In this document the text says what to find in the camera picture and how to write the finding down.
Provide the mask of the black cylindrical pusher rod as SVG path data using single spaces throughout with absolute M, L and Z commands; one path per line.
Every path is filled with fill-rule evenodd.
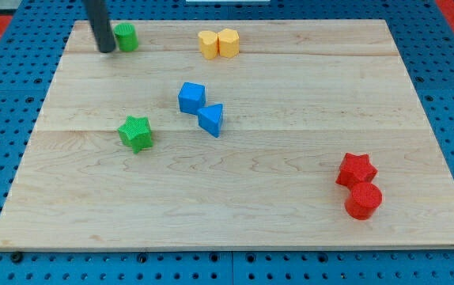
M 116 43 L 105 0 L 82 0 L 98 51 L 110 53 Z

